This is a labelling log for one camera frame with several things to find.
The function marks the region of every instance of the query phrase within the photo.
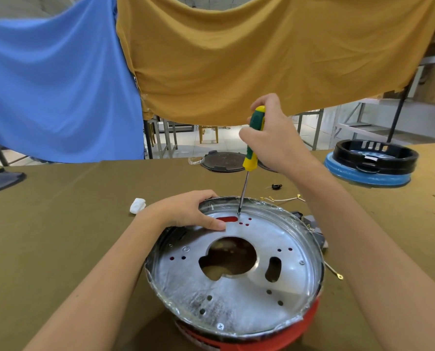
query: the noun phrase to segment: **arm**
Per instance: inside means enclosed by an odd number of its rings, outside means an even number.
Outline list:
[[[139,212],[24,350],[111,350],[144,260],[162,231],[193,224],[225,229],[224,222],[198,211],[200,202],[215,196],[213,191],[189,192]]]
[[[401,250],[305,148],[275,94],[265,128],[240,137],[307,200],[364,316],[386,350],[435,350],[435,282]]]

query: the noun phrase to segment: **green and yellow screwdriver handle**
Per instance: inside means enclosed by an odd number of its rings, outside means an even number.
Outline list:
[[[250,119],[250,128],[263,130],[263,127],[265,126],[265,112],[265,106],[256,107],[256,110]],[[253,171],[256,169],[256,166],[258,166],[258,158],[253,150],[247,146],[247,155],[245,156],[243,167],[246,171]]]

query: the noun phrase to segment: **round black cover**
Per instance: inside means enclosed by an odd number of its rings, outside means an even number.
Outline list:
[[[338,163],[369,174],[410,174],[418,157],[416,151],[401,145],[360,139],[339,141],[333,151]]]
[[[2,172],[0,173],[0,191],[13,186],[25,179],[23,172]]]
[[[265,164],[263,164],[263,163],[262,163],[261,161],[259,161],[259,160],[258,160],[258,166],[261,167],[261,168],[263,168],[263,169],[265,169],[265,170],[268,170],[268,171],[276,172],[276,173],[277,173],[277,171],[274,171],[273,169],[270,169],[268,166],[266,166]]]
[[[210,151],[205,155],[201,165],[215,172],[238,172],[245,170],[242,166],[245,155],[242,153]]]

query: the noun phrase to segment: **hand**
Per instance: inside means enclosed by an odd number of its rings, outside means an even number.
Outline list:
[[[198,225],[212,230],[224,230],[225,223],[201,213],[198,209],[200,203],[208,198],[217,197],[212,190],[192,191],[175,195],[150,206],[157,208],[165,217],[166,226]]]
[[[263,130],[244,127],[240,130],[240,138],[263,164],[288,176],[294,165],[302,164],[300,159],[310,160],[311,155],[292,121],[284,115],[279,97],[276,94],[260,97],[251,106],[252,111],[261,105],[266,106]]]

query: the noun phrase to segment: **red hole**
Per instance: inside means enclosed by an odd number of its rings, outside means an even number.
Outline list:
[[[237,217],[219,217],[217,219],[222,220],[223,222],[236,222],[238,220]]]

